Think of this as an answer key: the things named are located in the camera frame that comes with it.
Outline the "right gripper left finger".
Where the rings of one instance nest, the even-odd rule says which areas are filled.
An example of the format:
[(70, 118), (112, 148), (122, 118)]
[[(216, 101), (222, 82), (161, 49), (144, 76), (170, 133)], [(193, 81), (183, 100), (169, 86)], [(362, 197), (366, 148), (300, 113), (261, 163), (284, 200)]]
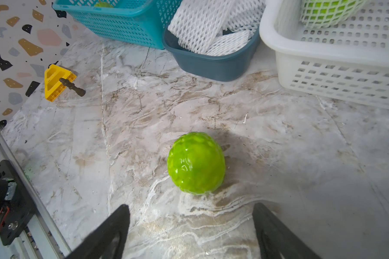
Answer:
[(121, 259), (130, 225), (128, 205), (119, 206), (68, 256), (68, 259)]

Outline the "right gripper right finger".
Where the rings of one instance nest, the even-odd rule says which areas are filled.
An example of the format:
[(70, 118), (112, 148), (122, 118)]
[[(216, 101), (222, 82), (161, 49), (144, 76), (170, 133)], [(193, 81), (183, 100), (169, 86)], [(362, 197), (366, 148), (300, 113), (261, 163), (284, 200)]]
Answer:
[(256, 203), (252, 212), (262, 259), (318, 259), (264, 204)]

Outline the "white foam net sleeve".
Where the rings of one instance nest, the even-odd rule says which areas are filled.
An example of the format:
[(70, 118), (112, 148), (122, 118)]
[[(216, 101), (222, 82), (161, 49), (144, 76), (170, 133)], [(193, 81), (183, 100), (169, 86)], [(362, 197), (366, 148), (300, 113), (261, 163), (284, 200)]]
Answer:
[(345, 21), (369, 3), (367, 0), (302, 1), (300, 21), (310, 29), (327, 28)]

